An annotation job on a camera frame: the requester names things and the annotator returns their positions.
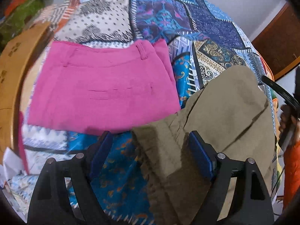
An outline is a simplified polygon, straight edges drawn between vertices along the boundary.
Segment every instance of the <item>orange sleeve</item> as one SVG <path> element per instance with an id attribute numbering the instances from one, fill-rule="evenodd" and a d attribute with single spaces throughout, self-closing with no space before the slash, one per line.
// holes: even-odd
<path id="1" fill-rule="evenodd" d="M 288 147 L 283 158 L 285 165 L 283 209 L 285 209 L 300 186 L 300 141 Z"/>

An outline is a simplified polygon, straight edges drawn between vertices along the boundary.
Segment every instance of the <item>wooden door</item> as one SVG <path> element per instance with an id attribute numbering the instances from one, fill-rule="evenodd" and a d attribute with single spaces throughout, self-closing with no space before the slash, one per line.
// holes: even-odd
<path id="1" fill-rule="evenodd" d="M 275 80 L 300 63 L 300 19 L 287 3 L 252 44 L 265 59 Z"/>

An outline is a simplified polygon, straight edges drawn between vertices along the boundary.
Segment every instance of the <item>black cable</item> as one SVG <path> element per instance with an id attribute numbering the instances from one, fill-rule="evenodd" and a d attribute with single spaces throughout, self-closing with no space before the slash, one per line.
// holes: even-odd
<path id="1" fill-rule="evenodd" d="M 279 178 L 277 179 L 277 181 L 276 181 L 276 183 L 275 183 L 275 186 L 274 186 L 274 188 L 273 188 L 273 190 L 272 190 L 272 193 L 271 193 L 271 197 L 272 197 L 272 195 L 273 195 L 274 190 L 276 189 L 276 186 L 277 186 L 277 184 L 278 184 L 278 181 L 280 180 L 281 175 L 283 174 L 284 168 L 285 168 L 285 166 L 283 167 L 283 169 L 282 169 L 282 171 L 281 171 L 281 174 L 279 175 Z"/>

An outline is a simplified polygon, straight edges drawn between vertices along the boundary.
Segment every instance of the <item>belt loop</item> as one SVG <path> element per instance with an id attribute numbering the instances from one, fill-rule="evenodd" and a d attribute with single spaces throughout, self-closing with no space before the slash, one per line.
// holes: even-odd
<path id="1" fill-rule="evenodd" d="M 67 67 L 68 66 L 68 63 L 69 63 L 69 59 L 70 57 L 74 54 L 74 52 L 77 50 L 77 47 L 76 46 L 69 46 L 66 48 L 66 50 L 62 53 L 62 59 L 61 59 L 61 62 L 62 62 L 62 65 L 64 67 Z"/>
<path id="2" fill-rule="evenodd" d="M 141 59 L 144 60 L 144 59 L 147 59 L 147 55 L 146 55 L 146 51 L 142 45 L 142 42 L 139 41 L 137 44 L 136 44 L 136 47 L 137 49 L 139 50 L 139 53 L 141 55 Z"/>

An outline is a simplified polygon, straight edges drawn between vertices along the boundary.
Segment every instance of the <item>olive green pants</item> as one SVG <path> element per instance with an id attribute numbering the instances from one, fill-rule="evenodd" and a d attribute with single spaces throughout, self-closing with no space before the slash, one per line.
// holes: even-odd
<path id="1" fill-rule="evenodd" d="M 210 187 L 186 148 L 193 130 L 231 159 L 254 158 L 271 188 L 275 136 L 270 103 L 249 68 L 232 66 L 194 93 L 184 109 L 132 130 L 158 225 L 189 225 Z M 220 217 L 227 215 L 234 187 L 232 180 Z"/>

